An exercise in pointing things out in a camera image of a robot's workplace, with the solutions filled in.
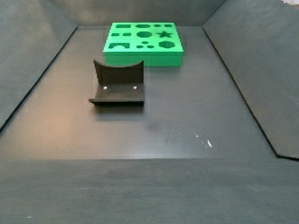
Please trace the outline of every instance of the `dark surface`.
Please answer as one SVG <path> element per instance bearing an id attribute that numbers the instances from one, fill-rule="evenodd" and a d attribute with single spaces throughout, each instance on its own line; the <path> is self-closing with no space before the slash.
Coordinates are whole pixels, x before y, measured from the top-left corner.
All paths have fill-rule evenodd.
<path id="1" fill-rule="evenodd" d="M 297 9 L 229 0 L 204 25 L 275 152 L 299 158 Z"/>
<path id="2" fill-rule="evenodd" d="M 78 28 L 0 134 L 0 158 L 273 158 L 201 28 L 177 30 L 182 66 L 144 69 L 144 106 L 94 107 L 108 28 Z"/>
<path id="3" fill-rule="evenodd" d="M 296 162 L 0 162 L 4 224 L 296 224 Z"/>
<path id="4" fill-rule="evenodd" d="M 0 129 L 76 25 L 45 0 L 0 0 Z"/>
<path id="5" fill-rule="evenodd" d="M 174 22 L 201 26 L 227 0 L 52 0 L 78 25 Z"/>
<path id="6" fill-rule="evenodd" d="M 145 100 L 144 62 L 132 66 L 108 66 L 93 60 L 97 73 L 97 93 L 93 104 L 140 103 Z"/>

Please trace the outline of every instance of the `circular hole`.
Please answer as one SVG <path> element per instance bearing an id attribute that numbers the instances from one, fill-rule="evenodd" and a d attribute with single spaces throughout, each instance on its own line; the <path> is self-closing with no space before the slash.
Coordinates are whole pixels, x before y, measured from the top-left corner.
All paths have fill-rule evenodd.
<path id="1" fill-rule="evenodd" d="M 149 31 L 140 31 L 136 36 L 138 38 L 149 38 L 152 36 L 152 33 Z"/>
<path id="2" fill-rule="evenodd" d="M 149 24 L 137 24 L 134 27 L 136 28 L 149 28 L 150 25 Z"/>

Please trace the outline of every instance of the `gray floor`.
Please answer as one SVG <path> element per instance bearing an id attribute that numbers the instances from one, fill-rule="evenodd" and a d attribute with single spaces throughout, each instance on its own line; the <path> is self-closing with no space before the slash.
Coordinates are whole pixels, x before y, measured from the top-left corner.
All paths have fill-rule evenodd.
<path id="1" fill-rule="evenodd" d="M 108 28 L 78 28 L 0 136 L 1 159 L 273 158 L 200 27 L 181 67 L 144 70 L 142 107 L 96 108 Z"/>
<path id="2" fill-rule="evenodd" d="M 297 163 L 275 158 L 201 28 L 180 34 L 182 66 L 145 69 L 144 109 L 94 108 L 105 28 L 78 28 L 1 132 L 1 223 L 297 223 Z"/>

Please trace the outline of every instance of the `black plastic stand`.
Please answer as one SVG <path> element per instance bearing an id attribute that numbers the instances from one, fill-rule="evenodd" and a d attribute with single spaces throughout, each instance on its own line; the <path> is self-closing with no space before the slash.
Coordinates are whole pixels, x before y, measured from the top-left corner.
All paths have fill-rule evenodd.
<path id="1" fill-rule="evenodd" d="M 93 104 L 144 103 L 144 62 L 132 66 L 106 66 L 93 60 L 97 73 L 97 93 Z"/>

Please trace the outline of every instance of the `shape cutout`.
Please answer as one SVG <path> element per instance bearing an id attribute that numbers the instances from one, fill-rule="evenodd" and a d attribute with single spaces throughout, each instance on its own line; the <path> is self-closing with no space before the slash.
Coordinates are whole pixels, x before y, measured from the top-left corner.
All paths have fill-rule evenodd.
<path id="1" fill-rule="evenodd" d="M 165 48 L 165 49 L 169 49 L 169 48 L 174 47 L 174 43 L 170 42 L 170 41 L 162 41 L 162 42 L 158 43 L 158 46 Z"/>
<path id="2" fill-rule="evenodd" d="M 149 24 L 137 24 L 134 27 L 136 28 L 149 28 L 150 25 Z"/>
<path id="3" fill-rule="evenodd" d="M 122 46 L 124 48 L 129 48 L 129 43 L 110 43 L 108 48 L 112 49 L 116 46 Z"/>
<path id="4" fill-rule="evenodd" d="M 150 33 L 149 31 L 140 31 L 140 32 L 136 34 L 136 36 L 137 36 L 138 38 L 149 38 L 149 37 L 152 37 L 152 33 Z"/>
<path id="5" fill-rule="evenodd" d="M 130 24 L 117 24 L 116 28 L 130 28 Z"/>

